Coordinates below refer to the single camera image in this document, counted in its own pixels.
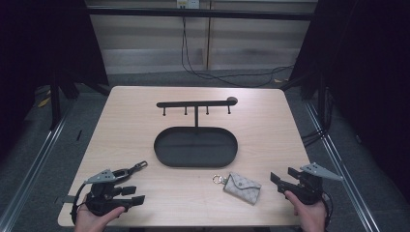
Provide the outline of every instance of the oval tray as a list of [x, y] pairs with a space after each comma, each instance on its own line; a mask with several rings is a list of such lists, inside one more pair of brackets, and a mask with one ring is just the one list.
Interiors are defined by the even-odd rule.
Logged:
[[224, 167], [235, 159], [238, 142], [222, 128], [174, 127], [157, 136], [154, 150], [171, 167]]

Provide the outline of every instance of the person's right hand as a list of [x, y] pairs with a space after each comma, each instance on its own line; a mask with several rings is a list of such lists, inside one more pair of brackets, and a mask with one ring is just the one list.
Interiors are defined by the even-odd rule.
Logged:
[[301, 227], [305, 232], [325, 231], [326, 209], [322, 201], [305, 205], [293, 192], [287, 190], [284, 195], [294, 206], [294, 215], [299, 216]]

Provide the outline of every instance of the wall socket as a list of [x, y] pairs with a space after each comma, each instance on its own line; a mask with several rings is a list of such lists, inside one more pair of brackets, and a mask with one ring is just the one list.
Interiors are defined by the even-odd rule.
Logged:
[[199, 9], [199, 0], [177, 0], [178, 9]]

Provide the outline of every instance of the gray carpet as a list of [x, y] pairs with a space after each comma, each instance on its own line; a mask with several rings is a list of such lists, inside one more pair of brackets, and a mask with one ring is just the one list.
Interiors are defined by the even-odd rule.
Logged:
[[[266, 72], [268, 71], [214, 71], [211, 74]], [[285, 83], [290, 72], [291, 70], [285, 70], [273, 76], [224, 77], [223, 80], [199, 78], [187, 72], [158, 72], [112, 75], [109, 77], [109, 82], [110, 87], [116, 85], [254, 87], [267, 83], [272, 77], [272, 81], [260, 86], [260, 88], [278, 88]], [[226, 81], [234, 82], [236, 85], [226, 83]], [[107, 99], [107, 97], [83, 86], [79, 86], [79, 89], [80, 96], [73, 103], [73, 109], [67, 117], [66, 124], [15, 222], [13, 231], [72, 231], [71, 228], [62, 228], [57, 224], [61, 206], [54, 204], [54, 200], [57, 196], [67, 194]], [[306, 135], [314, 131], [306, 103], [299, 96], [299, 88], [291, 88], [285, 92], [285, 95], [300, 134]], [[0, 193], [1, 212], [7, 207], [7, 202], [12, 199], [18, 184], [24, 178], [25, 170], [30, 168], [31, 162], [40, 150], [42, 142], [48, 134], [50, 122], [50, 105], [44, 108], [33, 107], [23, 123], [21, 137], [9, 155], [2, 160], [0, 180], [4, 184], [2, 189], [6, 190], [2, 190]], [[368, 150], [356, 141], [354, 131], [337, 110], [333, 114], [330, 136], [334, 140], [352, 179], [371, 209], [380, 231], [410, 231], [409, 205], [395, 189], [389, 178], [379, 170]], [[320, 140], [307, 147], [307, 154], [310, 161], [316, 161], [335, 171]], [[366, 231], [344, 186], [339, 182], [325, 180], [324, 189], [333, 197], [335, 204], [329, 231]], [[225, 228], [225, 230], [243, 231], [239, 228]], [[108, 228], [106, 231], [128, 231], [128, 229]], [[292, 229], [273, 227], [271, 231], [285, 232], [292, 231]]]

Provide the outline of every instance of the light wood tabletop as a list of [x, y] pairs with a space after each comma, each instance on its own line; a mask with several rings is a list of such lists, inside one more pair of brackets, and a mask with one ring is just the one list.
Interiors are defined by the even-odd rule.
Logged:
[[[157, 102], [224, 101], [235, 97], [230, 107], [199, 108], [199, 127], [231, 131], [238, 141], [236, 158], [224, 168], [174, 168], [159, 162], [154, 151], [157, 135], [170, 127], [193, 127], [193, 109], [167, 108]], [[287, 168], [309, 163], [302, 139], [281, 90], [197, 87], [124, 87], [112, 89], [90, 144], [73, 180], [69, 195], [75, 195], [89, 177], [109, 168], [130, 168], [146, 160], [148, 166], [120, 186], [136, 186], [131, 198], [145, 195], [141, 206], [110, 222], [125, 227], [201, 227], [296, 225], [292, 204], [270, 181], [273, 171], [282, 180], [298, 183]], [[213, 182], [214, 175], [238, 173], [262, 185], [251, 205]], [[79, 199], [90, 191], [87, 185]], [[64, 204], [58, 218], [73, 226], [72, 204]]]

